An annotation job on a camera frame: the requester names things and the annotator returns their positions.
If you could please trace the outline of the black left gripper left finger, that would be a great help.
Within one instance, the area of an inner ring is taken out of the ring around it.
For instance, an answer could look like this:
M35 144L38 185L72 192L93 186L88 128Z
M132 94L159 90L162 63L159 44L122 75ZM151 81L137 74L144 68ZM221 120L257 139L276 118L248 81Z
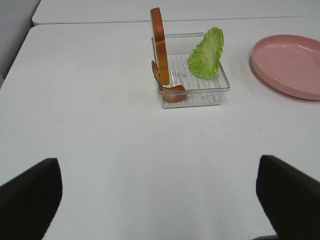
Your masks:
M63 195L61 169L47 158L0 187L0 238L44 238Z

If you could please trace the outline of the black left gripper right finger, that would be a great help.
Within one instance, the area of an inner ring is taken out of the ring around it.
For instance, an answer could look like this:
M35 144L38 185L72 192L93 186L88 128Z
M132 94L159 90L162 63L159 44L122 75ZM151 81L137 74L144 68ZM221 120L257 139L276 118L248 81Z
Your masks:
M319 181L273 155L263 155L255 188L279 239L320 238Z

